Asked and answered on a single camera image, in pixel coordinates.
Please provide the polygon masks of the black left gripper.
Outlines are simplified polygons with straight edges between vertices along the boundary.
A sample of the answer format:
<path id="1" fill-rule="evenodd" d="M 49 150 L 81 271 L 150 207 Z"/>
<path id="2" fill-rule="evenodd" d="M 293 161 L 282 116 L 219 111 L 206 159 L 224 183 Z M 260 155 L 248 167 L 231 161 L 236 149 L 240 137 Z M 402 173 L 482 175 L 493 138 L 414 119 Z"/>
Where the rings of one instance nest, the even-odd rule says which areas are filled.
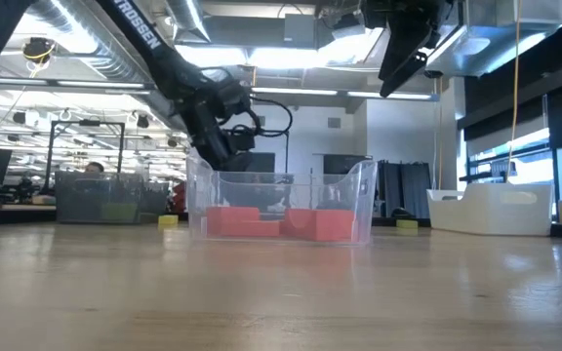
<path id="1" fill-rule="evenodd" d="M 191 146 L 213 169 L 238 165 L 234 152 L 221 128 L 234 115 L 247 113 L 254 123 L 250 97 L 234 78 L 212 82 L 187 97 L 179 109 Z M 250 128 L 257 134 L 257 126 Z M 292 175 L 277 174 L 270 161 L 253 161 L 245 172 L 220 173 L 222 198 L 231 207 L 268 209 L 290 205 Z"/>

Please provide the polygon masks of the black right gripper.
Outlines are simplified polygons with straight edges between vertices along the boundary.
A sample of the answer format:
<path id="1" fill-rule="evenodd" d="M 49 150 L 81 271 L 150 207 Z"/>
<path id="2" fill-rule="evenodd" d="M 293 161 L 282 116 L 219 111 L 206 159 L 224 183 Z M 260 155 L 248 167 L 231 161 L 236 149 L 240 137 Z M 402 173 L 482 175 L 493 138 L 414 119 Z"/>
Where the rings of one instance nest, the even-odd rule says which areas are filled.
<path id="1" fill-rule="evenodd" d="M 425 66 L 420 52 L 431 33 L 438 29 L 454 9 L 455 0 L 361 0 L 365 26 L 385 28 L 390 36 L 381 63 L 381 96 L 389 97 Z M 418 21 L 420 23 L 398 23 Z"/>

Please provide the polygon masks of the red house-shaped block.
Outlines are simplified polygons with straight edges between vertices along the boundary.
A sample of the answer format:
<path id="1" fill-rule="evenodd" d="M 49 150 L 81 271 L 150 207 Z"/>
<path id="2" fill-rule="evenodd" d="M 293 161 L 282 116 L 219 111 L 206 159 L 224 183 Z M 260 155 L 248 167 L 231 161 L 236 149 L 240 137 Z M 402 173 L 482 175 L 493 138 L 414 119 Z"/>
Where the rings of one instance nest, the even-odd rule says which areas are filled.
<path id="1" fill-rule="evenodd" d="M 206 211 L 207 235 L 219 235 L 221 226 L 227 222 L 260 220 L 260 210 L 249 207 L 211 207 Z"/>

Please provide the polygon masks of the green cube block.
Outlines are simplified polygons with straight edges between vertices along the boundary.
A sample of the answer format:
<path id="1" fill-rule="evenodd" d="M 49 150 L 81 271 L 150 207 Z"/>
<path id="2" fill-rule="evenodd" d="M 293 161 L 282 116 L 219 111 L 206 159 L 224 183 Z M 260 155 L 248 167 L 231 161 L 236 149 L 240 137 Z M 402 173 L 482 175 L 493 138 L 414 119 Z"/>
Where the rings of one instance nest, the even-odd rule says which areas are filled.
<path id="1" fill-rule="evenodd" d="M 139 208 L 136 203 L 106 203 L 101 205 L 100 220 L 115 223 L 135 223 L 139 221 Z"/>

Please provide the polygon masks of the red background object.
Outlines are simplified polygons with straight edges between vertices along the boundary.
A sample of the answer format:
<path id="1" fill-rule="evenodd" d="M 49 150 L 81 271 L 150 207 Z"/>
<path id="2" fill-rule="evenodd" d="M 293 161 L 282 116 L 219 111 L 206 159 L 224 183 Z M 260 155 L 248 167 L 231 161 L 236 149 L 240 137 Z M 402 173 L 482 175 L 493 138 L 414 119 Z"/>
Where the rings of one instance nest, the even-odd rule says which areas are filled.
<path id="1" fill-rule="evenodd" d="M 186 210 L 186 182 L 179 182 L 172 188 L 172 212 L 184 213 Z"/>

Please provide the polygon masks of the clear plastic bin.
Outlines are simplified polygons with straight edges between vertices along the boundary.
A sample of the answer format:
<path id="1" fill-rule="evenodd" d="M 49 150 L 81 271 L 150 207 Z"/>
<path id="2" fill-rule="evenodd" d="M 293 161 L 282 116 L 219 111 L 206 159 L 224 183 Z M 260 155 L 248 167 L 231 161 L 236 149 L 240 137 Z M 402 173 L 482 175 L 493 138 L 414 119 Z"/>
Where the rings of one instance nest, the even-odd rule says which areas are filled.
<path id="1" fill-rule="evenodd" d="M 207 235 L 206 211 L 231 207 L 221 196 L 220 173 L 198 157 L 186 159 L 186 209 L 189 234 L 199 240 L 299 240 L 314 243 L 363 245 L 370 241 L 378 164 L 372 160 L 355 164 L 345 175 L 297 175 L 290 185 L 290 205 L 260 210 L 260 220 L 282 221 L 286 209 L 348 210 L 354 212 L 350 242 L 309 241 L 287 237 L 212 237 Z"/>

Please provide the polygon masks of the long ceiling light bar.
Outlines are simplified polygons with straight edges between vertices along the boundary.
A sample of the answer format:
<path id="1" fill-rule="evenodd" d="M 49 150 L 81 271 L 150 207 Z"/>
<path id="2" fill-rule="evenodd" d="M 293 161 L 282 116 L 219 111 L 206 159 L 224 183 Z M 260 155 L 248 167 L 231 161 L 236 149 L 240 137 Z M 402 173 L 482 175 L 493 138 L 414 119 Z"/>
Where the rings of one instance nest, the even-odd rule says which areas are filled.
<path id="1" fill-rule="evenodd" d="M 6 78 L 0 77 L 0 89 L 12 89 L 13 87 L 29 87 L 39 89 L 82 89 L 82 90 L 101 90 L 107 93 L 133 93 L 142 94 L 151 92 L 155 86 L 150 83 L 125 83 L 125 82 L 101 82 L 101 81 L 76 81 L 76 80 L 55 80 L 55 79 L 35 79 L 35 78 Z M 334 91 L 321 89 L 302 89 L 302 88 L 268 88 L 254 87 L 249 88 L 256 94 L 277 94 L 277 95 L 306 95 L 320 97 L 345 97 L 345 98 L 367 98 L 382 99 L 379 93 L 359 92 L 359 91 Z"/>

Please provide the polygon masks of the grey ceiling box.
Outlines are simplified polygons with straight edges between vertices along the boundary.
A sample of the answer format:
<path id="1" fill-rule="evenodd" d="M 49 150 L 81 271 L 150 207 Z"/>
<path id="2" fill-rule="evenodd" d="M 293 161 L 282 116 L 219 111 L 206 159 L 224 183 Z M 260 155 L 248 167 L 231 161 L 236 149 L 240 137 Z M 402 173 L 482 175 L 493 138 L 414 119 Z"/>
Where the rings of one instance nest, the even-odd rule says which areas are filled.
<path id="1" fill-rule="evenodd" d="M 295 49 L 314 49 L 316 25 L 312 15 L 287 14 L 284 17 L 284 46 Z"/>

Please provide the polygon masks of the dark grey curtain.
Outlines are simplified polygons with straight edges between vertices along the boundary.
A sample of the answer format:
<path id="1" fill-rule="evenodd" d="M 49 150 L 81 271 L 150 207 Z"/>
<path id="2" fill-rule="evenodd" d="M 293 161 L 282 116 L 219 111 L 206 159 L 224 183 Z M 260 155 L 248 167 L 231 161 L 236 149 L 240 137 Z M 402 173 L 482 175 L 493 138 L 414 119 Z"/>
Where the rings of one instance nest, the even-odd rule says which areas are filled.
<path id="1" fill-rule="evenodd" d="M 426 191 L 430 185 L 427 163 L 378 161 L 380 215 L 387 218 L 406 215 L 429 219 Z"/>

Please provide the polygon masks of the grey translucent plastic bin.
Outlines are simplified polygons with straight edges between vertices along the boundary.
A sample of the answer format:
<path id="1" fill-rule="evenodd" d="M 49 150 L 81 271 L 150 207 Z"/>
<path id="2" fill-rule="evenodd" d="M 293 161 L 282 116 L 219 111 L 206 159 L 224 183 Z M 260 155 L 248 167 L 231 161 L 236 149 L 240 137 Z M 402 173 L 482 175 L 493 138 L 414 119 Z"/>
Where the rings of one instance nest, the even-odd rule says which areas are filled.
<path id="1" fill-rule="evenodd" d="M 150 182 L 139 174 L 57 172 L 55 180 L 59 223 L 140 224 L 165 213 L 170 190 L 169 183 Z M 106 203 L 136 203 L 139 221 L 101 221 Z"/>

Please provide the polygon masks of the white plastic bin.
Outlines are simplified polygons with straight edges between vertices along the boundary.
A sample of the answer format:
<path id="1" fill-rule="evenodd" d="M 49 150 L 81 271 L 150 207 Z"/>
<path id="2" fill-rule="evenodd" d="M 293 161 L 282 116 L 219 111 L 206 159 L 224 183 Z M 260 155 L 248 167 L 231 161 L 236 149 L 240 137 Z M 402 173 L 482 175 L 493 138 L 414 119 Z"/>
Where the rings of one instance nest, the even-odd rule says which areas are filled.
<path id="1" fill-rule="evenodd" d="M 547 236 L 550 184 L 472 183 L 465 191 L 426 191 L 434 229 L 476 235 Z"/>

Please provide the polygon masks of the rectangular silver ventilation duct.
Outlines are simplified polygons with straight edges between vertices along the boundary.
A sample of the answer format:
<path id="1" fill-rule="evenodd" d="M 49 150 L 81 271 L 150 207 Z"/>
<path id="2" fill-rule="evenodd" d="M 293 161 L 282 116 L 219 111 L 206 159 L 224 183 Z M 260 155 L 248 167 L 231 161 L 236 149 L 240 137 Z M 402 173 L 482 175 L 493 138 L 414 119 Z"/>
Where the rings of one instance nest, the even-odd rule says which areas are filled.
<path id="1" fill-rule="evenodd" d="M 562 0 L 454 0 L 421 68 L 449 76 L 491 73 L 562 27 Z"/>

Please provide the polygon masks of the round silver ventilation duct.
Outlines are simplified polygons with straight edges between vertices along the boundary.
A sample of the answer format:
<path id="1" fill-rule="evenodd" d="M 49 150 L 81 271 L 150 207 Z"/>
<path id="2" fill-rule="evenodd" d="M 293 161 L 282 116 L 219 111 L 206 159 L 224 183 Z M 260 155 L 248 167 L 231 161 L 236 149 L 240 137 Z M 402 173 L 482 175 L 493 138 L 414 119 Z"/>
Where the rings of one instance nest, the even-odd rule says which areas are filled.
<path id="1" fill-rule="evenodd" d="M 95 0 L 37 0 L 26 12 L 51 27 L 48 36 L 108 81 L 150 83 L 141 55 Z"/>

